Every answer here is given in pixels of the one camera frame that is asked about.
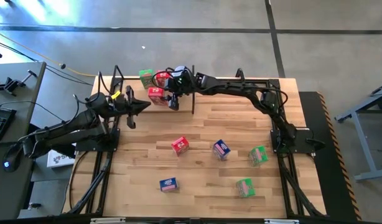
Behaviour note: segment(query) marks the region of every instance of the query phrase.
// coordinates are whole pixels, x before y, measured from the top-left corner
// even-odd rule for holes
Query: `green box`
[[[152,84],[152,77],[154,76],[154,74],[152,73],[153,73],[152,69],[141,70],[139,72],[141,83],[146,90],[149,87],[154,87],[154,84]]]
[[[252,180],[250,178],[238,181],[236,183],[236,187],[238,188],[241,197],[250,197],[255,195]]]
[[[252,166],[256,166],[263,162],[268,161],[266,150],[264,146],[256,146],[249,152],[249,159],[252,162]]]

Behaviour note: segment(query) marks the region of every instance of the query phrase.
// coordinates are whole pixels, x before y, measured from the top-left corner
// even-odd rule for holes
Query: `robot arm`
[[[241,81],[235,80],[233,82],[225,82],[218,80],[215,77],[210,77],[202,73],[197,73],[195,76],[186,67],[176,68],[172,73],[171,78],[166,80],[163,89],[173,93],[169,97],[169,107],[173,110],[179,108],[178,97],[182,95],[189,95],[191,93],[199,93],[202,95],[216,95],[226,94],[233,96],[243,96],[250,100],[252,105],[260,110],[263,114],[268,114],[274,121],[281,133],[281,141],[288,146],[294,144],[296,138],[296,127],[288,123],[279,113],[276,92],[281,90],[275,88],[265,88],[257,86],[254,83],[245,82],[243,72],[241,69],[237,71],[237,77],[241,77]]]
[[[101,122],[104,119],[128,115],[128,126],[136,128],[133,115],[138,115],[151,102],[137,100],[134,97],[130,86],[126,87],[127,99],[120,94],[115,99],[105,96],[103,93],[96,93],[87,101],[87,110],[76,115],[72,120],[39,129],[26,136],[21,141],[23,143],[25,156],[35,159],[54,149],[68,157],[75,157],[74,149],[70,147],[72,143],[94,139],[99,142],[111,140],[108,122]]]

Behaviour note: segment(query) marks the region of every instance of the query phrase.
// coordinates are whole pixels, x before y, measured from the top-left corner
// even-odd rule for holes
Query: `cube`
[[[152,84],[152,76],[154,74],[152,73],[152,69],[141,70],[139,72],[140,81],[145,89],[148,89],[149,87],[154,87],[154,84]]]
[[[164,99],[165,91],[158,87],[148,88],[148,97],[158,106],[167,106],[167,101]]]
[[[219,140],[213,144],[213,152],[221,161],[226,160],[226,157],[230,151],[230,148],[224,143],[223,140]]]
[[[155,76],[156,84],[159,87],[164,88],[165,87],[165,81],[170,77],[170,75],[167,72],[159,73]]]
[[[161,180],[159,181],[159,185],[161,186],[161,192],[169,192],[172,190],[177,190],[179,188],[175,177],[166,180]]]
[[[238,181],[236,183],[236,187],[238,188],[241,197],[250,197],[255,195],[252,180],[250,178]]]
[[[177,156],[187,151],[189,148],[190,144],[185,137],[181,137],[172,143],[172,149],[174,150]]]
[[[268,157],[264,146],[254,147],[252,151],[249,152],[249,159],[252,162],[252,166],[256,166],[258,164],[268,161]]]

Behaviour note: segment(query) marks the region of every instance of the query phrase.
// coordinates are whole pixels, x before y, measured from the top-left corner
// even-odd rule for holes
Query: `red cube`
[[[158,87],[148,88],[148,97],[155,105],[167,106],[167,101],[164,99],[165,91]]]
[[[165,81],[166,79],[168,79],[170,77],[170,75],[167,73],[167,72],[163,72],[163,73],[159,73],[155,76],[155,79],[156,79],[156,84],[159,86],[159,87],[162,87],[164,88],[165,87]]]
[[[172,143],[172,149],[174,150],[177,156],[187,151],[189,148],[190,148],[190,144],[185,137],[181,137]]]

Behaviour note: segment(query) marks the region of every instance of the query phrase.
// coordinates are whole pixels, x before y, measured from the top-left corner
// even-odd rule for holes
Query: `concrete floor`
[[[187,27],[268,29],[264,0],[138,0],[54,1],[0,0],[0,23],[20,25],[87,27]],[[277,29],[382,30],[382,1],[364,0],[271,0]],[[85,73],[111,74],[115,64],[126,75],[145,68],[162,69],[195,64],[197,71],[217,77],[233,76],[242,67],[248,77],[278,77],[270,34],[115,33],[2,31],[22,44],[65,62]],[[279,34],[285,75],[296,78],[300,91],[320,91],[332,116],[363,100],[382,85],[382,35],[290,35]],[[23,52],[42,59],[25,49]],[[25,58],[0,48],[4,62]],[[92,78],[80,77],[92,83]],[[72,94],[89,95],[90,86],[79,85],[46,71],[38,103],[69,119],[75,111]],[[36,109],[32,122],[42,119]],[[343,158],[352,179],[362,218],[382,222],[382,178],[356,183],[353,176],[368,171],[368,164],[353,125],[334,124]],[[55,185],[55,195],[49,188]],[[40,184],[32,200],[49,199],[54,206],[23,217],[56,214],[66,183]]]

